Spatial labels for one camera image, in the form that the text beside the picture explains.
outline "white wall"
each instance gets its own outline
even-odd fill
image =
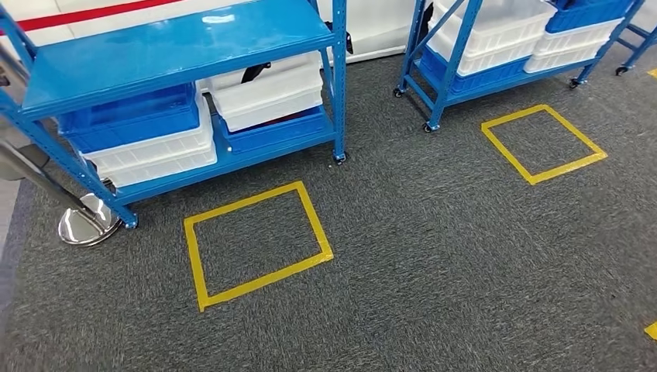
[[[0,0],[16,20],[125,4],[138,0]],[[243,0],[183,0],[100,19],[71,23],[28,32],[39,46],[115,29],[156,22],[242,2]],[[332,0],[318,0],[324,20],[332,20]],[[414,0],[348,0],[347,30],[352,36],[354,55],[348,62],[402,53],[408,38]],[[0,40],[9,42],[5,36]]]

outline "red stripe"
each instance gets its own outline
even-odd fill
[[[31,31],[33,29],[42,29],[45,27],[67,25],[68,23],[87,21],[89,19],[96,19],[106,16],[113,16],[114,14],[121,14],[131,12],[133,10],[140,10],[151,8],[158,5],[170,4],[172,2],[180,2],[182,0],[140,0],[138,2],[130,2],[128,4],[112,5],[105,8],[82,10],[80,12],[72,12],[65,14],[49,15],[47,17],[26,19],[19,21],[19,25],[24,31]]]

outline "plastic storage box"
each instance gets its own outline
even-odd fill
[[[614,29],[623,21],[623,19],[614,19],[596,25],[584,26],[577,29],[563,31],[561,33],[546,33],[536,44],[534,53],[545,54],[560,50],[582,47],[599,43],[605,44]]]
[[[453,3],[454,0],[434,1],[433,25],[438,23]],[[448,40],[452,47],[463,23],[466,4],[461,4],[436,33],[436,36],[442,35]],[[545,25],[555,12],[555,7],[542,0],[485,0],[476,16],[464,54],[486,53],[542,36]],[[444,57],[451,56],[451,49]]]
[[[457,73],[452,81],[452,85],[449,87],[449,91],[453,94],[460,94],[474,88],[483,87],[523,74],[522,68],[528,60],[529,57],[524,57],[467,76]],[[436,77],[442,79],[445,76],[447,61],[430,48],[424,48],[420,63]]]
[[[625,17],[635,0],[553,0],[559,11],[545,30],[560,33]]]
[[[525,65],[525,72],[532,74],[539,71],[566,66],[568,64],[574,64],[583,60],[589,60],[596,56],[598,50],[600,50],[600,47],[604,43],[604,41],[602,43],[596,42],[578,46],[577,48],[558,50],[556,52],[544,54],[535,53]]]
[[[215,143],[212,140],[210,111],[208,104],[202,99],[199,100],[199,116],[199,127],[201,128],[202,134],[197,133],[197,135],[199,139],[203,137],[200,140],[199,146],[191,147],[181,152],[171,153],[166,151],[166,149],[168,143],[173,144],[176,142],[172,138],[169,138],[170,141],[164,140],[160,145],[151,143],[139,149],[144,152],[147,150],[157,152],[147,153],[148,160],[138,159],[141,161],[131,161],[127,164],[110,164],[106,162],[103,167],[98,167],[98,176],[100,178],[109,178],[117,188],[120,188],[216,163],[217,152],[215,150]]]
[[[197,94],[195,103],[198,117],[207,115],[207,103]],[[109,149],[82,153],[81,156],[93,162],[98,171],[105,172],[112,169],[136,167],[165,157],[175,157],[200,148],[205,148],[212,141],[212,127],[197,123],[194,129],[185,130],[166,136],[145,139],[135,143],[128,143]]]
[[[194,84],[92,106],[62,115],[59,134],[82,153],[198,127]]]
[[[245,84],[236,84],[235,76],[211,79],[215,106],[230,132],[322,104],[324,81],[319,74],[319,53],[300,57],[300,64],[291,64],[289,60],[293,59],[274,61],[270,68],[273,71],[265,69],[266,74]]]
[[[326,124],[325,117],[324,108],[316,106],[281,118],[281,122],[266,123],[236,133],[229,132],[223,120],[219,127],[224,139],[230,145],[230,151],[241,153],[321,132]]]
[[[429,27],[433,26],[435,26],[435,22],[429,21]],[[535,45],[540,38],[541,35],[533,36],[531,39],[520,40],[517,43],[508,44],[482,53],[470,53],[466,51],[463,53],[457,73],[463,77],[523,57],[528,57],[531,55],[531,52],[534,50]],[[436,33],[436,35],[429,40],[427,46],[434,52],[440,54],[444,60],[448,60],[452,56],[452,41],[447,40],[440,33]]]

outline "yellow tape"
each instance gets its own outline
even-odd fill
[[[645,329],[645,332],[648,333],[648,336],[651,336],[653,339],[657,340],[657,322],[654,322],[651,325],[649,325]]]
[[[319,244],[320,253],[314,255],[313,257],[302,260],[301,262],[297,262],[288,267],[284,267],[283,269],[274,271],[273,273],[258,277],[257,279],[248,281],[244,284],[240,284],[237,287],[231,288],[227,291],[223,291],[212,296],[208,295],[208,289],[205,285],[205,276],[203,274],[203,266],[201,264],[201,254],[198,251],[198,241],[196,238],[196,232],[194,231],[194,224],[295,190],[299,194],[301,204],[303,205],[306,215],[310,220],[312,231],[315,233],[315,237],[317,238],[317,242]],[[256,289],[262,288],[268,284],[272,284],[275,281],[279,281],[300,271],[307,270],[310,267],[321,264],[322,262],[331,260],[333,258],[333,252],[331,251],[331,246],[329,245],[329,242],[326,239],[326,235],[324,234],[322,224],[319,222],[319,218],[317,217],[315,208],[312,206],[308,192],[306,191],[306,188],[301,181],[292,182],[291,184],[286,184],[285,186],[266,191],[262,194],[254,195],[250,198],[212,209],[211,211],[187,217],[184,220],[184,230],[185,236],[187,237],[187,248],[189,250],[191,273],[194,277],[194,286],[196,288],[198,309],[201,312],[203,312],[208,306],[218,304],[219,302],[232,300],[236,297],[251,291],[255,291]]]
[[[539,174],[530,174],[529,171],[523,167],[523,165],[518,161],[518,159],[507,149],[507,147],[500,142],[500,140],[493,134],[493,132],[490,130],[494,126],[499,126],[500,124],[504,124],[506,122],[511,122],[515,119],[523,118],[525,116],[535,114],[536,112],[540,111],[546,111],[548,114],[550,114],[552,117],[557,119],[559,123],[561,123],[562,126],[566,127],[572,134],[574,134],[577,138],[580,139],[580,141],[584,142],[592,151],[593,154],[584,157],[583,159],[575,160],[571,163],[564,164],[559,167],[552,168],[551,170],[547,170],[545,172],[541,172]],[[586,165],[589,165],[591,163],[594,163],[598,160],[602,160],[605,157],[607,157],[607,154],[602,151],[600,147],[598,147],[593,141],[591,141],[588,137],[584,136],[583,133],[581,133],[577,128],[573,126],[568,120],[566,120],[563,116],[561,116],[557,111],[555,111],[553,108],[551,108],[548,105],[536,105],[531,108],[527,108],[525,110],[521,110],[519,112],[514,112],[513,114],[502,116],[501,118],[495,119],[495,120],[490,120],[488,122],[484,122],[481,124],[481,131],[483,134],[488,138],[489,141],[492,142],[492,144],[499,150],[502,155],[515,167],[515,169],[520,173],[520,175],[529,182],[529,184],[537,184],[538,182],[548,180],[550,178],[554,178],[556,176],[559,176],[564,173],[568,173],[570,171],[574,171],[575,169],[579,169],[581,167],[584,167]]]

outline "blue plastic crate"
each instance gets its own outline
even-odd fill
[[[545,30],[560,33],[625,17],[635,0],[552,0],[558,9]]]
[[[229,132],[222,119],[220,130],[233,153],[241,153],[275,143],[321,132],[326,125],[324,108],[316,106],[258,126]]]
[[[198,128],[194,84],[92,106],[60,117],[59,134],[82,153]]]
[[[514,60],[467,76],[456,74],[452,85],[449,87],[449,91],[454,94],[459,94],[470,89],[494,84],[498,81],[523,74],[524,71],[522,68],[525,66],[525,63],[527,63],[529,58],[530,57],[525,57],[519,60]],[[422,52],[420,63],[440,80],[442,80],[442,77],[447,71],[447,61],[440,54],[429,49],[428,46],[425,46],[424,51]]]

